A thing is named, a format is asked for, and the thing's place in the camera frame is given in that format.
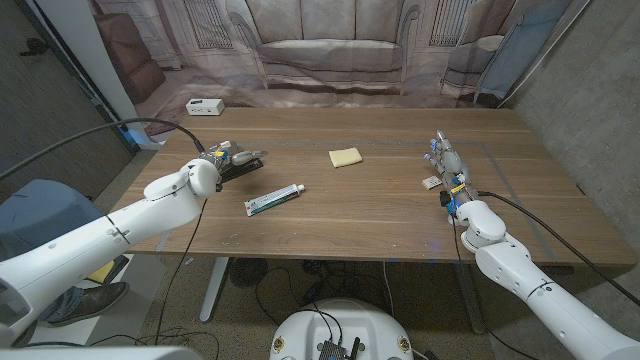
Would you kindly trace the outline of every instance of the toothpaste tube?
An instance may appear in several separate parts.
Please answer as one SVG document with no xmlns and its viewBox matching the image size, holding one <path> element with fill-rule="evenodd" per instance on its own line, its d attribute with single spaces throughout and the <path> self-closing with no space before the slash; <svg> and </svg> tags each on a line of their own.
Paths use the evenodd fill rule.
<svg viewBox="0 0 640 360">
<path fill-rule="evenodd" d="M 247 209 L 247 216 L 255 215 L 260 211 L 282 204 L 283 202 L 300 195 L 300 191 L 302 190 L 304 190 L 304 185 L 293 184 L 284 189 L 260 196 L 259 198 L 245 201 L 244 206 Z"/>
</svg>

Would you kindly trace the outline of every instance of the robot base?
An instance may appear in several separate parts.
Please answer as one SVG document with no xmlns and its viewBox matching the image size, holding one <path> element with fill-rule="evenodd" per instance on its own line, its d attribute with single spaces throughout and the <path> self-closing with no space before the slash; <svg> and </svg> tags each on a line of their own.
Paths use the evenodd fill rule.
<svg viewBox="0 0 640 360">
<path fill-rule="evenodd" d="M 412 360 L 407 332 L 389 314 L 355 299 L 327 299 L 316 302 L 318 309 L 335 317 L 342 327 L 341 347 L 351 355 L 355 338 L 360 338 L 358 360 Z M 315 310 L 313 304 L 303 309 Z M 340 339 L 340 330 L 325 315 L 333 333 L 333 343 Z M 293 313 L 276 331 L 271 343 L 271 360 L 320 359 L 322 345 L 329 339 L 329 328 L 320 314 L 311 311 Z"/>
</svg>

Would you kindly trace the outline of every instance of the small white box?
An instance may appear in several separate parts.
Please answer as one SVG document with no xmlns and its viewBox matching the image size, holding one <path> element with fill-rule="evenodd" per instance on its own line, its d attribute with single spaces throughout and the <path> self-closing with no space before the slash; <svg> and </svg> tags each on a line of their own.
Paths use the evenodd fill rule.
<svg viewBox="0 0 640 360">
<path fill-rule="evenodd" d="M 438 177 L 436 176 L 432 176 L 428 179 L 424 179 L 422 180 L 422 185 L 424 185 L 424 187 L 426 187 L 428 190 L 431 190 L 432 188 L 438 186 L 442 184 L 442 181 L 440 179 L 438 179 Z"/>
<path fill-rule="evenodd" d="M 191 99 L 185 106 L 189 115 L 220 115 L 224 110 L 222 99 Z"/>
</svg>

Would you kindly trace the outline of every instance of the table top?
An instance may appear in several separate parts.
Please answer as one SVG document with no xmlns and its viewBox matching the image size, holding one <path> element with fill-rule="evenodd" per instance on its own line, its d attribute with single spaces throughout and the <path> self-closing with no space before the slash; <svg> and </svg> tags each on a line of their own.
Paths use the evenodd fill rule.
<svg viewBox="0 0 640 360">
<path fill-rule="evenodd" d="M 468 163 L 474 188 L 522 204 L 601 266 L 629 266 L 635 252 L 512 110 L 227 108 L 217 117 L 181 123 L 205 146 L 235 140 L 266 150 L 264 167 L 224 184 L 208 201 L 190 254 L 341 260 L 452 262 L 452 226 L 440 207 L 442 187 L 423 159 L 436 130 L 445 132 Z M 329 150 L 355 146 L 363 161 L 333 168 Z M 175 132 L 114 210 L 142 198 L 151 181 L 197 156 Z M 244 201 L 291 184 L 301 196 L 248 217 Z M 522 213 L 483 198 L 538 264 L 581 261 Z M 158 235 L 131 252 L 182 253 L 196 221 Z M 458 228 L 458 235 L 463 228 Z M 460 246 L 463 260 L 473 254 Z"/>
</svg>

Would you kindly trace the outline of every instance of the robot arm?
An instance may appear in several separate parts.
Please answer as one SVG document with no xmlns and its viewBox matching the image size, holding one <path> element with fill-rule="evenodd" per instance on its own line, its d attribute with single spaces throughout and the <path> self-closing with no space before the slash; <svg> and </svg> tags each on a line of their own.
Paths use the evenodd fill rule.
<svg viewBox="0 0 640 360">
<path fill-rule="evenodd" d="M 0 347 L 8 346 L 66 289 L 130 247 L 189 223 L 199 200 L 262 166 L 266 152 L 224 142 L 149 184 L 144 199 L 0 263 Z"/>
<path fill-rule="evenodd" d="M 456 222 L 468 221 L 461 235 L 476 255 L 480 271 L 524 301 L 577 359 L 638 359 L 640 343 L 609 326 L 578 299 L 556 284 L 532 261 L 526 247 L 506 231 L 489 206 L 475 200 L 468 170 L 447 138 L 438 131 L 433 156 L 425 155 L 449 192 L 448 211 Z"/>
</svg>

